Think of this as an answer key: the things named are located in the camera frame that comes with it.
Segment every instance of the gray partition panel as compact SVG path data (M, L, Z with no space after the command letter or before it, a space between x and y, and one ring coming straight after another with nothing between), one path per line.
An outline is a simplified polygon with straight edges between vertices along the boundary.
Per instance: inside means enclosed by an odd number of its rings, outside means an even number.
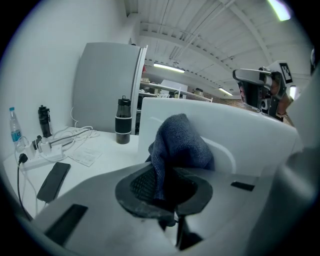
M122 43L87 43L74 79L72 115L77 127L115 131L118 99L132 96L140 47Z

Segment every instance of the light fixture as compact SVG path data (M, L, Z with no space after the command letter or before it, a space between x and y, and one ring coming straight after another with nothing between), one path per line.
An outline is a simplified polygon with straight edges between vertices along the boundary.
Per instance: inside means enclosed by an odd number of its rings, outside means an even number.
M295 99L297 87L295 85L290 86L290 96Z
M224 92L225 94L228 94L230 96L233 96L230 92L227 92L226 90L222 89L222 88L219 88L220 91Z
M283 3L281 3L281 1L268 0L268 2L270 3L272 8L274 9L276 15L278 16L278 18L281 22L289 20L291 18L286 6Z
M157 68L163 68L163 69L167 69L167 70L177 71L177 72L180 72L180 73L184 73L185 72L183 69L176 68L176 67L173 67L173 66L162 65L162 64L158 64L158 63L154 63L153 66L157 67Z

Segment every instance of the paper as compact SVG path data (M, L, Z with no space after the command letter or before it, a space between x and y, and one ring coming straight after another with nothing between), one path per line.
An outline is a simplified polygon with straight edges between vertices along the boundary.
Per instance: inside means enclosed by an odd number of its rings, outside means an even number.
M69 157L74 161L88 167L90 167L100 156L100 152L88 149L86 147L78 148L72 153L72 155L69 155Z

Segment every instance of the blue cloth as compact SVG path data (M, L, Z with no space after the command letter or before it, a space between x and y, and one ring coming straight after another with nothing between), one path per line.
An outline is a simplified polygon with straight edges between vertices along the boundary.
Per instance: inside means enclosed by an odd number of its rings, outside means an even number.
M156 199L164 199L166 166L214 169L214 157L209 147L185 114L167 118L148 150L150 156L146 162L152 162L156 173Z

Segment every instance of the shelf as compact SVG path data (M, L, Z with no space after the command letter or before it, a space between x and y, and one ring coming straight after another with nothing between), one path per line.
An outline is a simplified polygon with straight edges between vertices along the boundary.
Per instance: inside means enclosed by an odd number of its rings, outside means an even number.
M153 93L146 93L146 92L141 92L141 91L139 91L139 95L148 96L148 97L156 97L156 95Z
M140 85L141 86L148 86L148 87L156 88L156 89L161 89L161 90L166 90L166 91L169 91L169 92L179 93L178 89L172 88L172 87L168 87L168 86L164 86L164 85L161 85L161 84L149 83L149 82L140 82ZM180 94L186 95L186 96L190 96L190 97L194 97L194 98L196 98L198 100L201 100L201 101L211 102L210 98L206 98L206 97L203 97L203 96L200 96L200 95L196 95L196 94L188 92L188 91L181 90Z

